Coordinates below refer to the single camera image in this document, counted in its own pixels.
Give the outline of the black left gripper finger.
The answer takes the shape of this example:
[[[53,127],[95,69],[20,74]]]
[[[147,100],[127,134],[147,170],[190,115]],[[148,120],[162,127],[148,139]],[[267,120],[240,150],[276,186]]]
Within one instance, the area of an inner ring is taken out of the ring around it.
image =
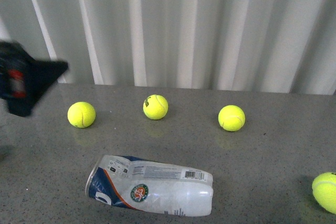
[[[1,41],[1,99],[8,112],[27,117],[68,69],[65,61],[35,60],[17,42]]]

